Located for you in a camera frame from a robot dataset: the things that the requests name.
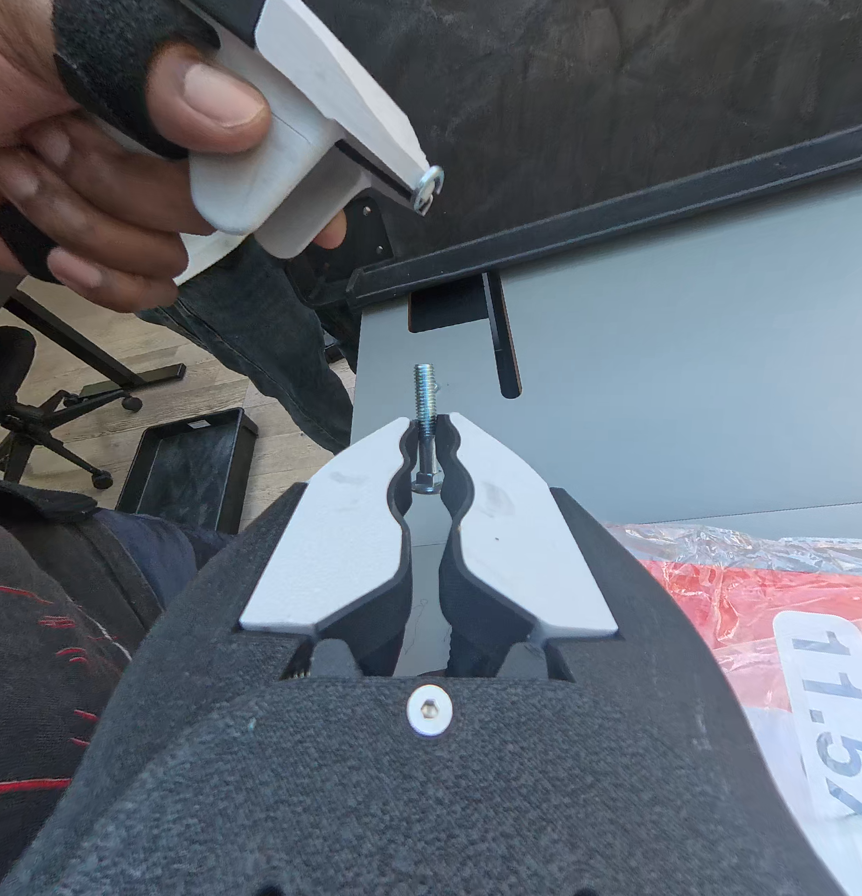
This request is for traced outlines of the zinc hex bolt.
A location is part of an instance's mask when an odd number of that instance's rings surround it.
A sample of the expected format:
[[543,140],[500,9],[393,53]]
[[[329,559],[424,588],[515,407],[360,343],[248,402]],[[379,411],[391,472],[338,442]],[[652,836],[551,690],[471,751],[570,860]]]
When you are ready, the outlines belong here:
[[430,377],[436,378],[434,365],[421,363],[414,365],[414,423],[417,443],[412,490],[417,495],[431,496],[442,489],[443,473],[436,453],[436,395],[427,389]]

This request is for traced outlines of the red plastic bag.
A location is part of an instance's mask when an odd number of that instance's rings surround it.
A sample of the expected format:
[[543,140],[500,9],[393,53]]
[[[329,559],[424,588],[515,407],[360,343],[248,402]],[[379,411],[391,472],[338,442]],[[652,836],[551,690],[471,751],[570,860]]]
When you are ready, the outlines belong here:
[[692,621],[814,851],[862,894],[862,539],[607,528]]

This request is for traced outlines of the metal split lock washer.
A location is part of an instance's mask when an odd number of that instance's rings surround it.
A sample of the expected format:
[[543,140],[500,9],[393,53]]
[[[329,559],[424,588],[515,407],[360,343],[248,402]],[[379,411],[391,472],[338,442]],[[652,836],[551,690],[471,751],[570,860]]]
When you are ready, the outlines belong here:
[[411,202],[415,213],[425,216],[434,199],[442,192],[445,173],[438,165],[431,166],[418,180],[414,187]]

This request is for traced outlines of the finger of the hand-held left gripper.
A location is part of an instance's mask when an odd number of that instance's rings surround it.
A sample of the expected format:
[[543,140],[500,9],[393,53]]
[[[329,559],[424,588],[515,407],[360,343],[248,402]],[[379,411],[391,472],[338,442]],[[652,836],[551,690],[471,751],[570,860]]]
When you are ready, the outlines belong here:
[[414,150],[382,139],[361,143],[335,122],[294,129],[272,123],[255,149],[237,154],[194,152],[190,190],[201,217],[229,235],[256,236],[276,257],[303,251],[337,214],[379,175],[347,155],[356,153],[409,194],[414,187]]
[[405,112],[301,1],[265,2],[255,48],[409,193],[429,168]]

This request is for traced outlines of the person's left hand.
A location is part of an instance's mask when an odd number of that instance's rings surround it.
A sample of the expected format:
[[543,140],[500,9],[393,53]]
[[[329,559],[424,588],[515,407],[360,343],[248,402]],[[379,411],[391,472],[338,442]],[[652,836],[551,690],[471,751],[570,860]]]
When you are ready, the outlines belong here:
[[[181,234],[208,236],[185,162],[128,151],[86,118],[60,82],[52,2],[0,2],[0,207],[55,247],[44,269],[102,308],[171,305],[189,258]],[[259,146],[272,122],[264,96],[193,46],[156,51],[145,81],[156,131],[195,152]],[[29,273],[0,235],[0,273]]]

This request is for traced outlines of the dark felt divider panel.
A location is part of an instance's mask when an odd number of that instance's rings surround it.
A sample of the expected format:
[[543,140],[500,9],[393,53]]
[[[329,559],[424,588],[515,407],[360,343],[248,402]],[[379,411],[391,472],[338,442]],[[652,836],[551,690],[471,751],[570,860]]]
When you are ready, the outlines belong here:
[[317,1],[445,172],[396,260],[862,125],[862,1]]

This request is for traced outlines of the black office chair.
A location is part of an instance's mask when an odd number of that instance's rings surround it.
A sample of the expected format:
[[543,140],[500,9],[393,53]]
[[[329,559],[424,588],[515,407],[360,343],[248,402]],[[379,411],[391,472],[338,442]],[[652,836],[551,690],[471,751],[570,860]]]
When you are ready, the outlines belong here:
[[43,447],[91,476],[93,487],[106,490],[113,478],[72,452],[54,431],[108,404],[119,401],[136,413],[142,400],[122,389],[94,397],[59,390],[38,406],[20,402],[22,387],[35,358],[35,337],[24,329],[0,327],[0,427],[7,431],[0,442],[0,473],[5,482],[18,484],[36,447]]

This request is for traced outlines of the black floor tray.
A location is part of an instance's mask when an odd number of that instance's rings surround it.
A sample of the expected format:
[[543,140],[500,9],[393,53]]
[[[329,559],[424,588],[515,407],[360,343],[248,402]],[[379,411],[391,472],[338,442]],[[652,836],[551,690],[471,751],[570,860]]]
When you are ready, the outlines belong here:
[[237,534],[258,436],[243,408],[148,428],[115,509]]

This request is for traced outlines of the person's left leg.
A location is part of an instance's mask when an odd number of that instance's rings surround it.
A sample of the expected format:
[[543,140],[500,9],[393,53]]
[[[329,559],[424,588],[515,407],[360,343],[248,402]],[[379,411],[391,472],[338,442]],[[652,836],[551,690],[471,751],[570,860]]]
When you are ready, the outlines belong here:
[[148,632],[235,535],[145,514],[99,510],[86,522],[93,582],[83,606]]

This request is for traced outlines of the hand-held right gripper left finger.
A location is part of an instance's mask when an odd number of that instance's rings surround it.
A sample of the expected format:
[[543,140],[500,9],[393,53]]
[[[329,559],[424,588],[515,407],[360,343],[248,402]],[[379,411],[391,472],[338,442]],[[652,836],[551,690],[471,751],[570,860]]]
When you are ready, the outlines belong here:
[[307,483],[239,616],[247,632],[347,644],[369,677],[391,677],[413,602],[414,422],[397,418]]

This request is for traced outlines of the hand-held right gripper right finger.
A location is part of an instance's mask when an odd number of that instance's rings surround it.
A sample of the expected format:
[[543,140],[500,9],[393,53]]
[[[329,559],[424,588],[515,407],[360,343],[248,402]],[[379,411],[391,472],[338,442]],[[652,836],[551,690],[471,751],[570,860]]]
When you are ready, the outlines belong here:
[[439,603],[450,678],[492,678],[517,644],[618,633],[551,488],[512,449],[457,412],[438,417],[450,517]]

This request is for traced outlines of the person's leg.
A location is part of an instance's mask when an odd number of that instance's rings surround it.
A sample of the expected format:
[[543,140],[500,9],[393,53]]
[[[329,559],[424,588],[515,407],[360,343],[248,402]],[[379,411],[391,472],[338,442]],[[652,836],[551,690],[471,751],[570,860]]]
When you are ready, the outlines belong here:
[[323,449],[339,454],[349,446],[352,400],[325,358],[319,317],[296,297],[278,260],[247,238],[177,289],[172,305],[137,317],[246,376]]
[[148,632],[235,535],[145,514],[99,510],[86,522],[93,582],[83,606]]

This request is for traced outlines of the black desk leg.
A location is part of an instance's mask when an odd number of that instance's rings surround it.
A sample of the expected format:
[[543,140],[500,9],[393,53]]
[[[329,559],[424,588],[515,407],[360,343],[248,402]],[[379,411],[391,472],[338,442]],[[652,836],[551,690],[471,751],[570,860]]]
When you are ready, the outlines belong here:
[[94,397],[113,389],[136,393],[158,385],[179,382],[186,375],[187,367],[182,363],[168,364],[140,373],[133,371],[18,288],[6,298],[2,307],[103,375],[102,382],[82,389],[80,394],[83,397]]

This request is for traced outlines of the black clamp bracket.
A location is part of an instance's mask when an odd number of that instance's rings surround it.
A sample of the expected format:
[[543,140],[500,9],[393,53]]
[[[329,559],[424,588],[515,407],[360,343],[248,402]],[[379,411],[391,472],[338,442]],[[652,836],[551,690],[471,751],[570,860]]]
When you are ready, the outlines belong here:
[[440,330],[468,322],[490,325],[500,391],[505,399],[522,394],[522,383],[502,279],[497,272],[413,292],[407,302],[407,326],[412,333]]

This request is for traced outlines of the black corner bracket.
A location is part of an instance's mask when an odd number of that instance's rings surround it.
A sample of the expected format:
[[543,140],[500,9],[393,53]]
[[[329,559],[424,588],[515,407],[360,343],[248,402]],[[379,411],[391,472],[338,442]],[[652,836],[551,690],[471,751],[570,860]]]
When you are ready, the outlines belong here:
[[380,207],[372,196],[357,196],[344,211],[347,233],[338,249],[345,272],[352,273],[395,258]]

